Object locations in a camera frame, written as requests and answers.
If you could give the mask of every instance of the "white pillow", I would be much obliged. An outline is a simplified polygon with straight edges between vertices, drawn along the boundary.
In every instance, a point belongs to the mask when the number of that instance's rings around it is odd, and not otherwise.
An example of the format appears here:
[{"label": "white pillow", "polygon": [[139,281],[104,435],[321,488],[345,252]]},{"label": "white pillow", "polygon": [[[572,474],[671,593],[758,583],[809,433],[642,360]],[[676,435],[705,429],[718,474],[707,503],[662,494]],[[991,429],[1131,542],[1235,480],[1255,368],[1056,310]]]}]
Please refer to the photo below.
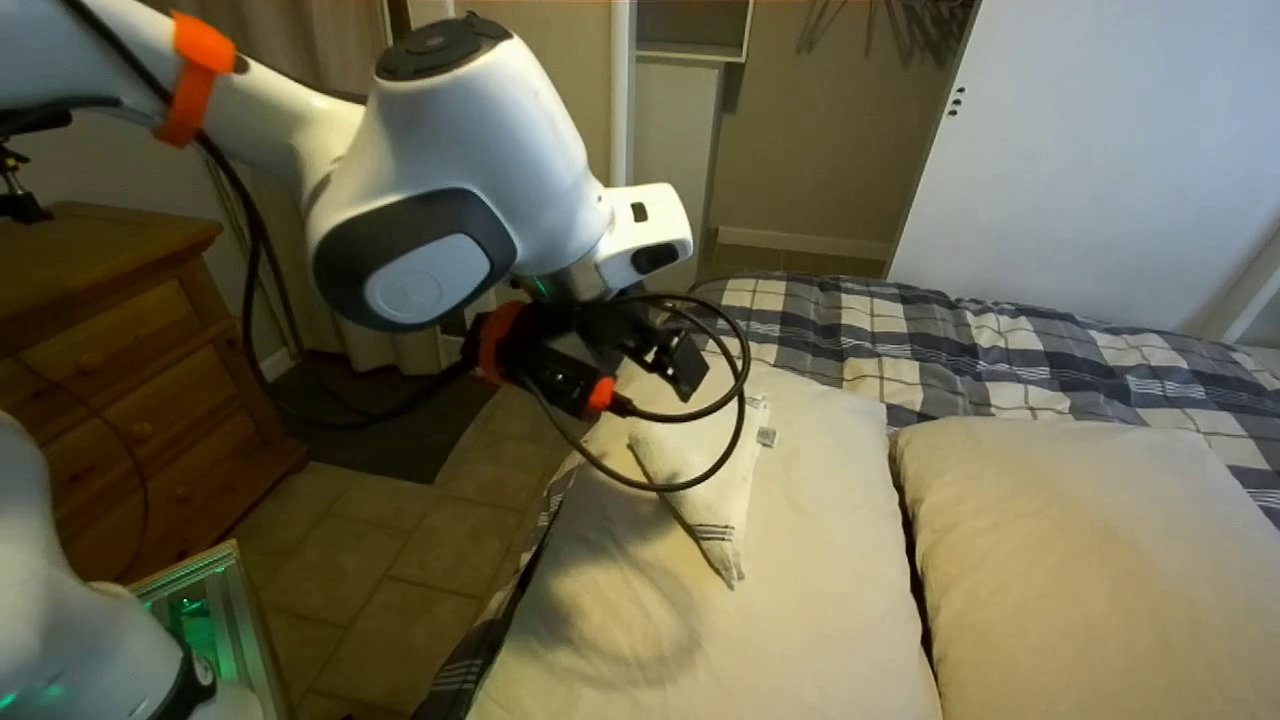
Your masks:
[{"label": "white pillow", "polygon": [[[676,392],[651,385],[636,385],[636,402],[657,411],[705,409],[730,387],[730,371],[725,368],[725,360],[707,365],[713,371],[688,403],[676,403]],[[636,466],[651,486],[680,486],[725,458],[730,426],[735,402],[696,426],[630,422],[628,449],[636,454]],[[773,445],[773,435],[774,433],[768,429],[762,371],[753,371],[738,445],[730,449],[728,466],[707,486],[662,496],[662,503],[676,514],[683,531],[696,542],[696,548],[728,589],[743,582],[738,542],[753,514],[756,458],[762,445]]]},{"label": "white pillow", "polygon": [[897,439],[944,717],[1280,717],[1280,537],[1201,435]]},{"label": "white pillow", "polygon": [[[884,403],[758,368],[753,582],[707,573],[671,514],[581,474],[486,669],[476,720],[935,720]],[[636,474],[604,416],[589,449]]]}]

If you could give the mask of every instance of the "wooden furniture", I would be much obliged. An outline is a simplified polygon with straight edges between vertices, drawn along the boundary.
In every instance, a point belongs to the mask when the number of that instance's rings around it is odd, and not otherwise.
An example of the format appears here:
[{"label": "wooden furniture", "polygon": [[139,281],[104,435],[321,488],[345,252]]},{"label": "wooden furniture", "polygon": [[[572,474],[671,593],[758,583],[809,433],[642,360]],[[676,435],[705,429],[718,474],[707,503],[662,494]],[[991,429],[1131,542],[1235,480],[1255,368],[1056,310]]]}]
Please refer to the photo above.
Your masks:
[{"label": "wooden furniture", "polygon": [[217,545],[298,466],[204,271],[211,240],[209,219],[92,205],[0,225],[0,409],[45,449],[92,582]]}]

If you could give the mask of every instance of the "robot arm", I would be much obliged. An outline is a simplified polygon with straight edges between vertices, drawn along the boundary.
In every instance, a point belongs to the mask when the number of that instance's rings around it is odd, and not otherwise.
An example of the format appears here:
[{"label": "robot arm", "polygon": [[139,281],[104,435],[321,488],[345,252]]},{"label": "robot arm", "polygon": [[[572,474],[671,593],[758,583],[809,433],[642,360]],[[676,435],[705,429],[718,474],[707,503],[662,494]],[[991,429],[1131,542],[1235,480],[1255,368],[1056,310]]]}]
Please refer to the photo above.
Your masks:
[{"label": "robot arm", "polygon": [[[166,18],[135,0],[0,0],[0,29],[2,116],[61,100],[111,103],[148,130],[166,116],[145,82],[166,87],[185,71]],[[211,86],[204,138],[294,184],[316,287],[370,327],[424,327],[507,277],[545,305],[609,300],[693,252],[676,192],[598,190],[532,54],[476,18],[388,47],[366,103],[236,56]],[[563,365],[532,360],[559,385]],[[181,644],[127,593],[88,589],[62,565],[45,461],[2,411],[0,474],[0,576],[12,582],[0,593],[0,717],[188,709],[174,701],[192,686]],[[197,717],[256,717],[228,687],[197,695]]]},{"label": "robot arm", "polygon": [[[165,87],[181,76],[166,18],[130,0],[75,6]],[[0,108],[107,98],[139,126],[166,113],[62,6],[0,0],[0,26],[15,40],[0,54],[12,56]],[[316,287],[366,327],[437,326],[507,277],[537,300],[604,300],[693,257],[680,198],[598,190],[537,56],[480,18],[391,43],[366,103],[240,56],[211,87],[204,134],[294,184]]]}]

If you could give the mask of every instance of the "plaid blanket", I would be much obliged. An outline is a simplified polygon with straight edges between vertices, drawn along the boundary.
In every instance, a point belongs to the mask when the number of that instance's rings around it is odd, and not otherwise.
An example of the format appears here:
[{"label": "plaid blanket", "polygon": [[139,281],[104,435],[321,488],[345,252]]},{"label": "plaid blanket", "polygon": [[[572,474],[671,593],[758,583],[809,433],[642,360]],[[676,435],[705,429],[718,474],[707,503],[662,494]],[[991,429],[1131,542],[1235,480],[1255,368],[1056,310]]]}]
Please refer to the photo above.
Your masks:
[{"label": "plaid blanket", "polygon": [[705,284],[756,360],[935,416],[1111,422],[1201,433],[1280,524],[1280,377],[1243,348],[911,284],[738,277]]}]

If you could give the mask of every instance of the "fabric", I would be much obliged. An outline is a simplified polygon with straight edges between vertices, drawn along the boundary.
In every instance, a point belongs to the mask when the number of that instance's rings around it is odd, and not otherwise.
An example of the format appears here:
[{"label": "fabric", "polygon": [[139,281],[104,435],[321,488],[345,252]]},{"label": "fabric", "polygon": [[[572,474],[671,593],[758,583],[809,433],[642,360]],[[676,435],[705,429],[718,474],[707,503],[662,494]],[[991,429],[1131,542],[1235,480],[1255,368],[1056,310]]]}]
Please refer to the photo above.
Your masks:
[{"label": "fabric", "polygon": [[1098,327],[911,284],[743,277],[707,284],[758,365],[935,416],[1106,422],[1201,433],[1280,524],[1280,377],[1243,348]]},{"label": "fabric", "polygon": [[[658,385],[662,379],[636,371],[628,379],[628,395],[642,409],[676,411],[680,409],[676,392],[658,387]],[[717,395],[725,395],[728,387],[730,387],[730,371],[725,368],[725,360],[713,360],[713,371],[696,387],[688,409],[705,409]],[[662,496],[662,503],[676,514],[680,530],[696,542],[696,548],[705,551],[705,561],[713,565],[713,573],[728,589],[743,583],[743,576],[748,576],[738,542],[748,537],[756,458],[774,435],[768,429],[762,371],[748,377],[743,395],[748,395],[743,402],[743,429],[738,429],[738,439],[735,439],[728,466],[707,486]],[[725,458],[730,429],[735,429],[735,403],[728,403],[696,426],[630,422],[628,449],[636,454],[640,474],[651,486],[676,486],[676,480],[693,480],[705,470],[713,470],[713,461]]]},{"label": "fabric", "polygon": [[1276,717],[1280,537],[1189,433],[900,433],[951,720]]},{"label": "fabric", "polygon": [[[785,429],[758,458],[728,593],[658,501],[581,474],[472,717],[935,717],[884,409],[768,371]],[[628,461],[625,426],[594,449]]]}]

